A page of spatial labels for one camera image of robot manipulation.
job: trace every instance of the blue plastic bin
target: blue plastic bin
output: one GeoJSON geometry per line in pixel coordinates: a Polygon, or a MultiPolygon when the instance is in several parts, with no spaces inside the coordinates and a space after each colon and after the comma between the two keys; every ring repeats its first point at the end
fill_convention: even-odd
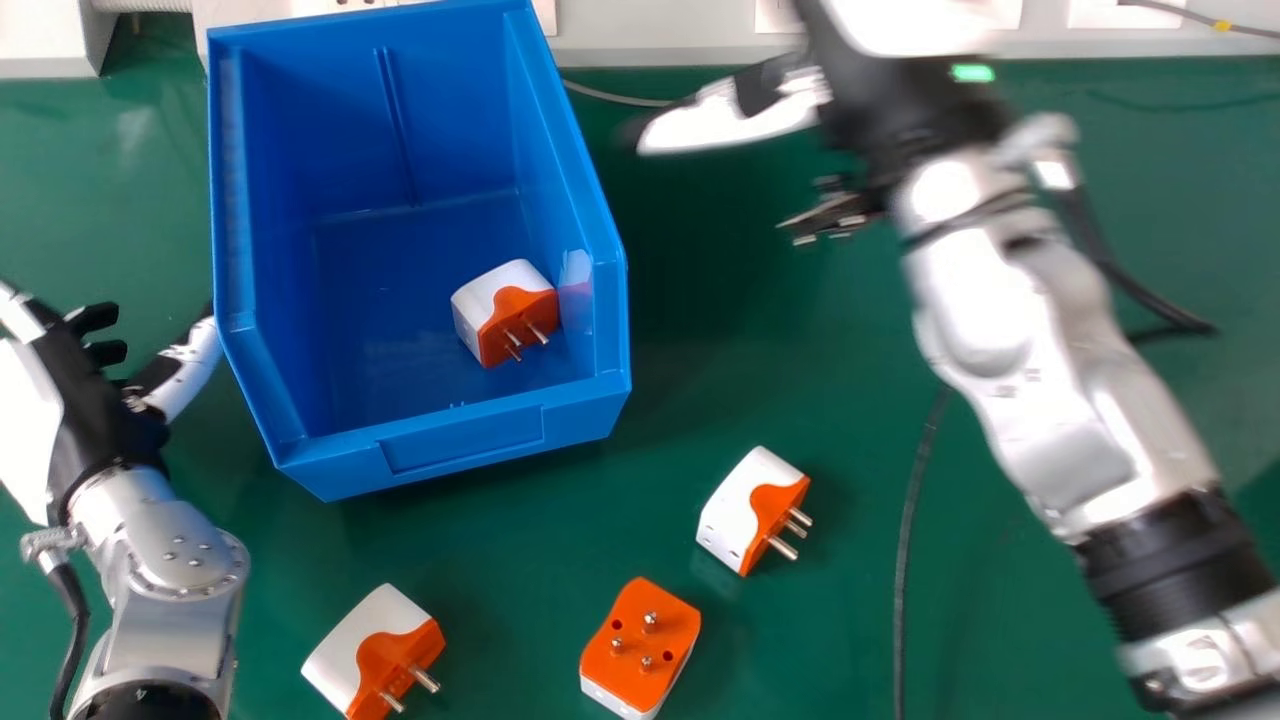
{"type": "Polygon", "coordinates": [[[599,439],[626,260],[526,0],[210,33],[214,309],[276,468],[325,501],[599,439]],[[526,258],[562,329],[484,370],[449,296],[526,258]]]}

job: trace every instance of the green light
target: green light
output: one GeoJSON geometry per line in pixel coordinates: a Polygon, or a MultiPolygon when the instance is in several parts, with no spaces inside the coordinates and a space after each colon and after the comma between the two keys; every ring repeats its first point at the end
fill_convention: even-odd
{"type": "Polygon", "coordinates": [[[951,65],[951,77],[956,82],[996,82],[996,70],[991,65],[951,65]]]}

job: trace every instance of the green tabletop surface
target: green tabletop surface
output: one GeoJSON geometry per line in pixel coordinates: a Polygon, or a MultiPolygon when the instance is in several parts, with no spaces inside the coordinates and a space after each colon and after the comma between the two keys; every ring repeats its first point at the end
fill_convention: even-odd
{"type": "MultiPolygon", "coordinates": [[[[189,23],[122,24],[101,79],[0,85],[0,274],[63,309],[116,300],[136,369],[210,292],[205,79],[189,23]]],[[[576,72],[678,97],[714,69],[576,72]]],[[[1183,400],[1280,561],[1280,60],[1002,64],[1025,111],[1073,114],[1102,223],[1129,269],[1217,340],[1143,354],[1183,400]]],[[[618,589],[646,577],[703,634],[662,712],[891,717],[891,582],[913,454],[937,386],[887,228],[792,249],[773,229],[841,168],[812,135],[707,156],[614,145],[636,111],[573,97],[630,260],[635,392],[604,442],[324,505],[276,473],[220,369],[175,423],[173,483],[246,542],[236,720],[338,717],[300,675],[366,593],[436,616],[444,691],[408,719],[611,715],[577,662],[618,589]],[[695,546],[717,483],[764,445],[813,477],[800,559],[740,579],[695,546]]],[[[1130,329],[1156,324],[1126,301],[1130,329]]],[[[1144,717],[1070,555],[996,468],[973,413],[938,436],[911,573],[909,717],[1144,717]]],[[[0,689],[45,716],[69,625],[19,562],[0,501],[0,689]]],[[[96,582],[95,633],[109,619],[96,582]]]]}

